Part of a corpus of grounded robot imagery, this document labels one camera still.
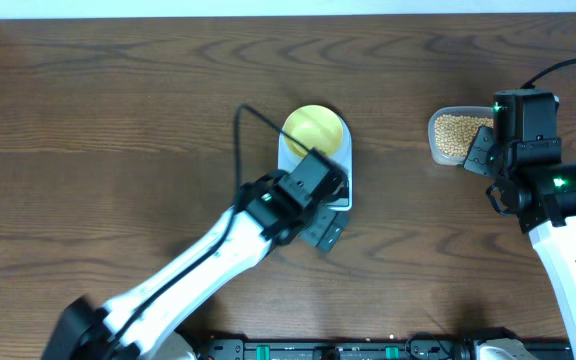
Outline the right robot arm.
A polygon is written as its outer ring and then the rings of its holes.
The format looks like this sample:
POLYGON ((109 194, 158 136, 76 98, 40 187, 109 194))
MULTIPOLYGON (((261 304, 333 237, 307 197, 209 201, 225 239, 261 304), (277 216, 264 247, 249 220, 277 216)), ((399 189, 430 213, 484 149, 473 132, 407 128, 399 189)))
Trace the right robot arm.
POLYGON ((542 89, 500 91, 493 124, 478 130, 466 170, 492 178, 494 211, 516 216, 553 287, 576 358, 576 162, 562 160, 558 98, 542 89))

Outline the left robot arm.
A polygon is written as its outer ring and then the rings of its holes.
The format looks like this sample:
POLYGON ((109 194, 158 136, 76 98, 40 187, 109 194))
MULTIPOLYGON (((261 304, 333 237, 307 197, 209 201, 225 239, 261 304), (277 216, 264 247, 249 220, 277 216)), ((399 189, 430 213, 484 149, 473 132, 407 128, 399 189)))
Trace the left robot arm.
POLYGON ((337 200, 352 190, 352 158, 311 150, 291 171, 243 184, 197 243, 132 290, 60 316, 45 359, 154 359, 177 327, 217 290, 295 238, 329 251, 348 223, 337 200))

